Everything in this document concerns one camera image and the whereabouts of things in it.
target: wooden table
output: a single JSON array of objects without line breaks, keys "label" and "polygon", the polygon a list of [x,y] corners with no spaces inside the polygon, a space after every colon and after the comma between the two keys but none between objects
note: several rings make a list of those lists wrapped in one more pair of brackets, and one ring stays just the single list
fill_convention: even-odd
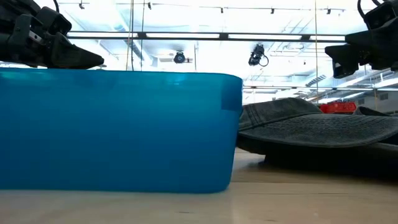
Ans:
[{"label": "wooden table", "polygon": [[220,194],[0,191],[0,224],[398,223],[398,188],[273,169],[236,151]]}]

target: light fixture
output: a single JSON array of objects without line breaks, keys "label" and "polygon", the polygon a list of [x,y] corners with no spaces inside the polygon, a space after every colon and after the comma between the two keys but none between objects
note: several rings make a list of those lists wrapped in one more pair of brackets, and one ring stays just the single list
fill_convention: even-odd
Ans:
[{"label": "light fixture", "polygon": [[307,101],[312,101],[312,100],[314,100],[314,99],[316,99],[316,97],[311,97],[311,98],[308,98],[308,99],[305,99],[305,100],[307,100]]},{"label": "light fixture", "polygon": [[354,93],[354,94],[351,94],[351,95],[348,95],[348,96],[343,97],[343,99],[354,98],[354,97],[357,97],[357,96],[359,96],[359,95],[362,95],[363,93],[365,93],[365,92]]},{"label": "light fixture", "polygon": [[186,34],[186,33],[147,33],[147,37],[153,38],[219,38],[219,34]]},{"label": "light fixture", "polygon": [[389,86],[389,85],[394,85],[397,83],[398,83],[398,78],[391,78],[391,79],[384,80],[384,81],[381,81],[381,82],[375,84],[374,87],[380,88],[380,87],[385,87],[385,86]]},{"label": "light fixture", "polygon": [[343,35],[313,35],[310,40],[330,40],[330,41],[345,41],[345,36]]},{"label": "light fixture", "polygon": [[318,103],[330,103],[330,102],[332,102],[332,101],[336,101],[336,100],[338,100],[339,98],[337,98],[337,97],[333,97],[333,98],[324,98],[324,99],[320,99],[319,101],[318,101]]},{"label": "light fixture", "polygon": [[289,90],[292,89],[292,87],[289,86],[244,86],[244,89],[249,89],[249,88],[253,88],[253,89],[271,89],[271,90]]},{"label": "light fixture", "polygon": [[301,35],[230,34],[229,39],[300,40]]},{"label": "light fixture", "polygon": [[78,39],[79,37],[85,38],[85,39],[101,39],[101,38],[126,38],[128,39],[130,36],[131,37],[138,37],[137,33],[131,33],[128,32],[69,32],[68,37],[72,37],[74,39]]},{"label": "light fixture", "polygon": [[336,90],[346,90],[346,91],[369,91],[373,88],[336,88]]},{"label": "light fixture", "polygon": [[398,91],[398,88],[378,88],[378,91]]},{"label": "light fixture", "polygon": [[298,90],[332,90],[331,87],[297,87]]}]

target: ceiling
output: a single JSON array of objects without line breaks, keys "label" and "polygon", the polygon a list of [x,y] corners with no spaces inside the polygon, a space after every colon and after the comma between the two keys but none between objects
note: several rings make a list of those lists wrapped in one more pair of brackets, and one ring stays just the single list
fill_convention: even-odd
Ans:
[{"label": "ceiling", "polygon": [[[36,2],[55,9],[53,0]],[[366,30],[356,10],[356,0],[135,0],[132,14],[131,2],[58,0],[60,12],[72,23],[72,31],[344,35]],[[374,8],[374,4],[370,0],[363,1],[362,7],[367,12]],[[127,40],[73,39],[72,42],[104,57],[105,69],[132,70],[131,48]],[[332,78],[331,58],[324,48],[341,43],[138,39],[133,42],[135,70],[228,73],[244,79],[247,86],[356,87],[368,82],[369,87],[374,84],[368,80],[345,84],[373,72],[366,67],[342,80]],[[269,58],[266,67],[248,65],[250,53],[257,44],[264,46]],[[190,63],[174,63],[172,59],[177,51],[184,52]],[[309,85],[317,77],[322,80]],[[263,101],[286,96],[308,98],[313,95],[313,90],[276,88],[246,91],[245,94],[249,101]]]}]

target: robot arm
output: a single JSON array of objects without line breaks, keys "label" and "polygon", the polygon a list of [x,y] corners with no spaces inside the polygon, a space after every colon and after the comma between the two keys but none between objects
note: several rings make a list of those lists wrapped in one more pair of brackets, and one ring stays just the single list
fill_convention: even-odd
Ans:
[{"label": "robot arm", "polygon": [[104,59],[66,38],[72,25],[33,0],[0,0],[0,60],[31,67],[88,69]]},{"label": "robot arm", "polygon": [[398,70],[398,0],[376,4],[366,14],[360,3],[358,0],[358,11],[368,30],[346,35],[346,45],[325,48],[325,53],[333,59],[335,78],[352,75],[358,64],[370,64],[373,70]]}]

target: blue plastic bin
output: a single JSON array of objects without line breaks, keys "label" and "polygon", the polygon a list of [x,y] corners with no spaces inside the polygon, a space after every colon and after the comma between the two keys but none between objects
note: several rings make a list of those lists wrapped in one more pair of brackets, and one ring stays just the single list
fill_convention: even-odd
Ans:
[{"label": "blue plastic bin", "polygon": [[242,79],[215,73],[0,70],[0,189],[217,192]]}]

